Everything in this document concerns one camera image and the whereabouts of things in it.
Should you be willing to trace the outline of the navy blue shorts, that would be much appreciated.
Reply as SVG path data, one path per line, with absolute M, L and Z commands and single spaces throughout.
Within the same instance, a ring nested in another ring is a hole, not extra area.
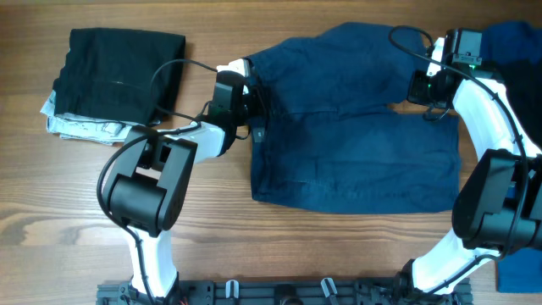
M 254 53 L 252 198 L 333 214 L 438 213 L 459 192 L 458 119 L 400 114 L 420 34 L 344 23 Z

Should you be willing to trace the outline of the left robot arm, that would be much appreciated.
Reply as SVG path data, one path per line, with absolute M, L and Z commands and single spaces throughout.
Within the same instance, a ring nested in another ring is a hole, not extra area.
M 134 274 L 127 282 L 100 285 L 99 304 L 181 304 L 171 228 L 179 218 L 193 166 L 219 157 L 237 130 L 263 110 L 248 67 L 218 67 L 212 99 L 175 130 L 133 128 L 106 162 L 97 182 L 103 213 L 126 234 Z

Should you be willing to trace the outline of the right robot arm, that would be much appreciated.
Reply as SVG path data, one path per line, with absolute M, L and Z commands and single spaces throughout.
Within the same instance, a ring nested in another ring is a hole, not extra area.
M 507 98 L 501 73 L 481 56 L 479 30 L 448 30 L 422 55 L 408 102 L 455 110 L 463 119 L 478 163 L 452 209 L 450 231 L 425 255 L 410 260 L 390 288 L 395 302 L 452 304 L 458 288 L 485 263 L 541 247 L 541 150 L 529 138 Z

